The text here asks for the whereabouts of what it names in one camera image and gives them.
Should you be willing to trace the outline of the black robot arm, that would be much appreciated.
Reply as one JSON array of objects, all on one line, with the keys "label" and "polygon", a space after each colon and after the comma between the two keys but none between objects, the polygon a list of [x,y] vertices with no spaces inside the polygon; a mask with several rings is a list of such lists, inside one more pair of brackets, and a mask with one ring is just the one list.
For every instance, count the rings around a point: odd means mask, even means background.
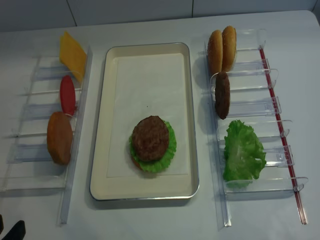
[{"label": "black robot arm", "polygon": [[19,220],[2,240],[23,240],[26,235],[26,226],[23,220]]}]

